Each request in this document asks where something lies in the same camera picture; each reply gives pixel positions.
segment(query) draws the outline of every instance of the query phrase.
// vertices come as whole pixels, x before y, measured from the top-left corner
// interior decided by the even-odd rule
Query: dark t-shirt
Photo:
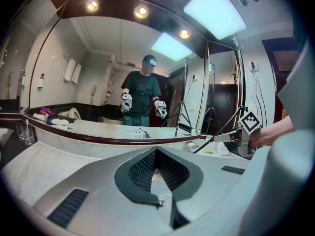
[[[125,113],[128,116],[149,116],[150,101],[154,97],[161,96],[158,80],[151,75],[144,76],[137,71],[128,74],[122,89],[129,89],[132,97],[132,108]]]

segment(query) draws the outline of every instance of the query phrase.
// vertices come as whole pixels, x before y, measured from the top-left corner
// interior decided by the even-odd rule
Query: wooden door frame
[[[298,51],[299,46],[293,37],[266,39],[266,40],[262,40],[262,44],[266,50],[268,59],[270,61],[271,70],[272,70],[273,78],[274,78],[275,99],[276,99],[275,114],[274,114],[274,123],[275,123],[275,122],[280,121],[282,119],[282,109],[283,109],[283,105],[278,98],[278,93],[282,88],[279,88],[279,86],[277,86],[279,84],[277,78],[278,78],[280,73],[289,73],[289,72],[280,72],[279,71],[274,52],[277,52],[277,51]]]

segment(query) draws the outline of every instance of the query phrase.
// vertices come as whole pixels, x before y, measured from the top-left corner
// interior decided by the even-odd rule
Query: black mesh
[[[151,192],[151,182],[155,171],[156,152],[134,164],[129,170],[130,180],[144,191]]]
[[[235,168],[235,167],[231,167],[231,166],[224,166],[221,170],[232,172],[235,174],[240,174],[240,175],[242,175],[245,171],[244,169]]]
[[[48,216],[48,220],[66,228],[76,212],[79,210],[87,195],[88,192],[86,191],[79,189],[73,190]]]
[[[141,189],[151,192],[155,169],[159,169],[171,191],[178,188],[189,177],[189,170],[185,166],[157,149],[130,168],[130,180]]]
[[[156,153],[156,168],[159,169],[167,187],[173,191],[188,179],[189,170],[163,152],[157,150]]]

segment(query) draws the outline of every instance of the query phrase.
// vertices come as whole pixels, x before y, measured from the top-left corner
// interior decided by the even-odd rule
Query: cap
[[[154,57],[153,55],[146,55],[146,56],[143,58],[143,61],[148,62],[148,63],[150,63],[150,64],[153,65],[153,66],[156,66],[156,65],[157,65],[157,59],[156,59],[156,57]]]

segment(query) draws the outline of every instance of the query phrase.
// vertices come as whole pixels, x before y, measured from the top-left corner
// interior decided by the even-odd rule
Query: robotic glove
[[[156,105],[156,116],[164,119],[167,116],[166,104],[164,101],[157,101]]]
[[[120,110],[125,113],[132,108],[132,97],[130,94],[123,93],[122,102],[120,104]]]

